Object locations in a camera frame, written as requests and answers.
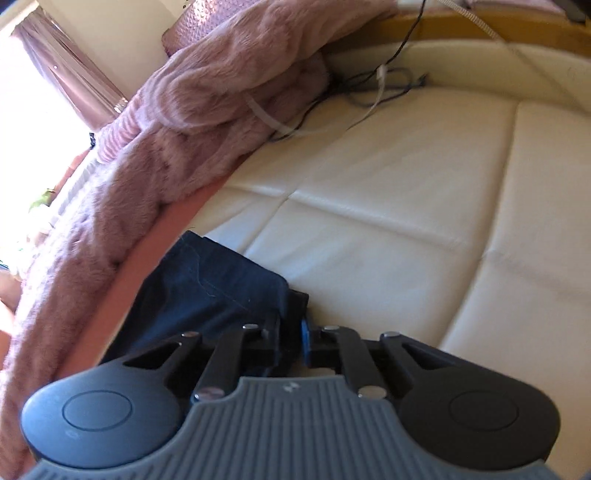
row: pink blanket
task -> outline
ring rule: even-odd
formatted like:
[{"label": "pink blanket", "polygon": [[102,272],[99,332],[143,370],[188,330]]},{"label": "pink blanket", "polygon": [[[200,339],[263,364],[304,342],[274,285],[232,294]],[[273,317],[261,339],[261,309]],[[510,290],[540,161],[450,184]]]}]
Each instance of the pink blanket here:
[{"label": "pink blanket", "polygon": [[327,85],[317,50],[392,12],[393,0],[262,0],[179,51],[100,139],[105,161],[34,261],[2,371],[0,475],[26,452],[19,413],[50,382],[162,205],[232,171],[271,133],[249,93],[287,121]]}]

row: curtain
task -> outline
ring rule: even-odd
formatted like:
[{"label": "curtain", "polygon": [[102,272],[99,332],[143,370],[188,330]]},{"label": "curtain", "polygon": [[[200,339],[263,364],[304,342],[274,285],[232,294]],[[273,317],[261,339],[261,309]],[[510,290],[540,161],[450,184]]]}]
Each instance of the curtain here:
[{"label": "curtain", "polygon": [[112,122],[127,104],[121,91],[41,7],[17,25],[12,35],[22,41],[39,73],[92,131]]}]

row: leather upholstery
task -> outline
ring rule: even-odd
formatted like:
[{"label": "leather upholstery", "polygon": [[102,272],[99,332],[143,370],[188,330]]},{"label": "leather upholstery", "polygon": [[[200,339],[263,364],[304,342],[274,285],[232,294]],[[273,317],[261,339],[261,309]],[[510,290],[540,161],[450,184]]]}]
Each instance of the leather upholstery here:
[{"label": "leather upholstery", "polygon": [[[367,94],[367,100],[374,94]],[[345,99],[306,129],[359,116]],[[591,468],[591,119],[429,88],[268,144],[190,227],[311,295],[323,325],[400,330],[557,403],[549,463]]]}]

